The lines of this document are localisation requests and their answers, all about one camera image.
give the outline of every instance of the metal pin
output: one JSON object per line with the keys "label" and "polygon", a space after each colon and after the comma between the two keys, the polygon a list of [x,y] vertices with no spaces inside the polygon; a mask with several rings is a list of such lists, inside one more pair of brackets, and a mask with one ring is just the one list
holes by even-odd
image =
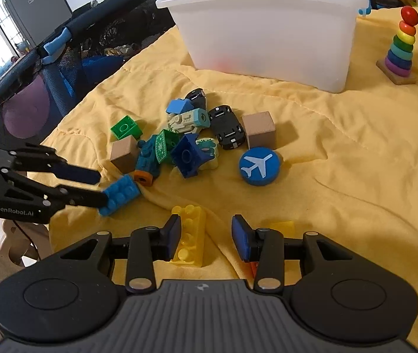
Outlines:
{"label": "metal pin", "polygon": [[265,277],[263,279],[258,280],[258,286],[261,289],[276,289],[279,288],[281,285],[281,282],[278,279],[275,279],[273,277]]}
{"label": "metal pin", "polygon": [[148,289],[151,287],[151,281],[145,277],[137,277],[129,281],[129,287],[136,290]]}

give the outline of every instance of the wooden base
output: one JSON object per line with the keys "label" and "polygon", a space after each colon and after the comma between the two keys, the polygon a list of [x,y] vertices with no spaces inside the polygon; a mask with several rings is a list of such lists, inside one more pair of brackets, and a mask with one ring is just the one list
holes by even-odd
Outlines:
{"label": "wooden base", "polygon": [[401,77],[392,73],[385,65],[384,60],[379,60],[375,63],[377,67],[392,81],[394,84],[414,84],[417,81],[413,72],[408,77]]}

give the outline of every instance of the airplane icon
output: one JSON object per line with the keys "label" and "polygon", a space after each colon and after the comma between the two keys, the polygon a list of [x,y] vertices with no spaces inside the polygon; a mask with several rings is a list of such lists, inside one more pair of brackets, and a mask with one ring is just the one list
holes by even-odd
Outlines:
{"label": "airplane icon", "polygon": [[252,167],[242,167],[241,170],[245,171],[248,175],[248,178],[251,177],[251,173],[255,168],[259,168],[261,177],[264,179],[266,177],[266,161],[272,157],[272,154],[265,156],[263,159],[255,158],[254,156],[244,156],[243,159],[248,162],[253,163]]}

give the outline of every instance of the beige wooden block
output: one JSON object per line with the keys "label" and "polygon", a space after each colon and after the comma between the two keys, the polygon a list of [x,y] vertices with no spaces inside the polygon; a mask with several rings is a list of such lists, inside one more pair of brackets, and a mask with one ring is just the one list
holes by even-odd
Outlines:
{"label": "beige wooden block", "polygon": [[394,84],[414,84],[417,78],[413,72],[408,77],[401,77],[392,73],[389,68],[385,65],[384,60],[379,60],[375,63],[377,67],[392,81]]}
{"label": "beige wooden block", "polygon": [[139,157],[140,149],[132,135],[112,143],[111,163],[123,174],[135,170],[135,164]]}
{"label": "beige wooden block", "polygon": [[276,127],[269,111],[243,115],[243,125],[247,135],[248,148],[276,148]]}

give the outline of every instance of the green patterned block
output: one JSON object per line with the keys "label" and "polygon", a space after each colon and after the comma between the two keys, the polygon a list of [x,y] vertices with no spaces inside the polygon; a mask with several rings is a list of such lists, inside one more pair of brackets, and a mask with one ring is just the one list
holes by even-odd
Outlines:
{"label": "green patterned block", "polygon": [[111,131],[119,140],[129,135],[133,135],[135,139],[139,139],[142,135],[142,130],[140,130],[139,125],[128,115],[111,127]]}
{"label": "green patterned block", "polygon": [[178,142],[178,134],[166,129],[160,131],[155,141],[156,160],[158,160],[158,163],[172,163],[170,151]]}

